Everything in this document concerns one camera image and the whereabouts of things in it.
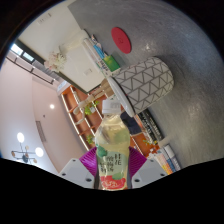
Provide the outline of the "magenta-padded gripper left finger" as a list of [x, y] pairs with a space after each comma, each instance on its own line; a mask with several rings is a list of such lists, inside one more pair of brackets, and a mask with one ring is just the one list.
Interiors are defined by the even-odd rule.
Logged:
[[99, 175], [96, 150], [97, 148], [94, 147], [80, 158], [70, 159], [58, 176], [78, 186], [97, 189], [99, 186]]

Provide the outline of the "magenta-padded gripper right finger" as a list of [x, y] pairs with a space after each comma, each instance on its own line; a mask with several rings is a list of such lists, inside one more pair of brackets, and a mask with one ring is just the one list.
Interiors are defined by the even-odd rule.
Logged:
[[129, 148], [128, 188], [146, 186], [166, 176], [166, 172], [155, 159], [145, 158], [137, 149]]

